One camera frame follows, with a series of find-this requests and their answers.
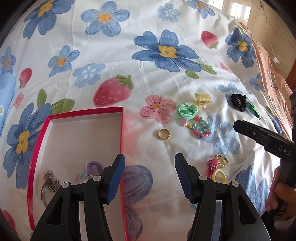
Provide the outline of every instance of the bed sheet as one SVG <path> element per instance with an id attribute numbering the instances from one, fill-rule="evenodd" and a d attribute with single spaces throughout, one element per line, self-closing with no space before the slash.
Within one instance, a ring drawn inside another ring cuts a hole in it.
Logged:
<path id="1" fill-rule="evenodd" d="M 0 137 L 0 208 L 21 240 L 32 232 L 27 178 L 44 120 L 103 106 L 124 107 L 130 241 L 186 239 L 194 209 L 174 167 L 179 152 L 201 174 L 216 154 L 227 156 L 227 181 L 239 181 L 264 212 L 279 159 L 237 134 L 233 123 L 277 130 L 266 111 L 254 47 L 233 17 L 198 0 L 37 1 L 11 30 L 0 56 L 2 70 L 20 81 Z M 197 113 L 212 125 L 203 140 L 176 113 L 184 102 L 196 104 L 195 93 L 213 101 Z M 235 110 L 232 93 L 246 95 L 262 118 Z M 166 141 L 157 138 L 161 128 L 170 131 Z"/>

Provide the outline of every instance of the gold ring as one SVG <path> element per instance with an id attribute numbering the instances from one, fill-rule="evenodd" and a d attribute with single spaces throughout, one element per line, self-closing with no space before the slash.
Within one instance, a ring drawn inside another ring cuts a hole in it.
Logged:
<path id="1" fill-rule="evenodd" d="M 170 137 L 170 132 L 167 129 L 160 129 L 157 133 L 157 136 L 162 141 L 167 140 Z"/>
<path id="2" fill-rule="evenodd" d="M 215 170 L 215 171 L 213 172 L 213 175 L 212 175 L 212 178 L 211 178 L 211 179 L 212 179 L 214 182 L 216 182 L 216 174 L 217 174 L 218 172 L 221 173 L 222 180 L 223 180 L 222 183 L 226 184 L 226 182 L 227 182 L 227 180 L 226 180 L 226 175 L 225 175 L 225 173 L 224 173 L 221 169 L 217 169 L 217 170 Z"/>

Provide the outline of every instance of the black scrunchie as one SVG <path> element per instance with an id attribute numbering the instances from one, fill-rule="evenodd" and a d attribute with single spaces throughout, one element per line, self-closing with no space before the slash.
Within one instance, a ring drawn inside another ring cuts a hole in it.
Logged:
<path id="1" fill-rule="evenodd" d="M 244 112 L 245 109 L 246 109 L 246 100 L 247 100 L 247 97 L 245 95 L 241 95 L 241 94 L 232 94 L 231 95 L 231 102 L 233 104 L 233 106 L 241 111 L 241 112 Z"/>

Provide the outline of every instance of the floor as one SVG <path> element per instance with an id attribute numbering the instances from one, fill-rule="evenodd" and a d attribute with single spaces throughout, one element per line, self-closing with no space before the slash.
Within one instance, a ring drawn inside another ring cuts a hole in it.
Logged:
<path id="1" fill-rule="evenodd" d="M 296 59 L 296 39 L 280 18 L 260 0 L 204 0 L 243 22 L 269 52 L 274 69 L 285 79 Z"/>

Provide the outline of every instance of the colorful plastic beads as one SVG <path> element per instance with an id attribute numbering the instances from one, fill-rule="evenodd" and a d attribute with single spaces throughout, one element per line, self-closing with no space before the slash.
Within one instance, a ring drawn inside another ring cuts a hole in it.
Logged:
<path id="1" fill-rule="evenodd" d="M 206 134 L 208 134 L 210 136 L 212 134 L 212 130 L 211 129 L 207 130 Z"/>
<path id="2" fill-rule="evenodd" d="M 189 121 L 197 121 L 199 125 L 197 125 L 195 122 L 188 123 Z M 207 121 L 203 120 L 203 118 L 199 116 L 195 116 L 192 119 L 184 119 L 182 126 L 192 129 L 193 133 L 197 135 L 198 139 L 204 139 L 212 134 L 212 125 L 207 123 Z"/>
<path id="3" fill-rule="evenodd" d="M 211 124 L 209 124 L 209 123 L 208 123 L 208 124 L 206 124 L 206 125 L 205 125 L 205 127 L 206 127 L 206 129 L 212 129 L 212 125 L 211 125 Z"/>

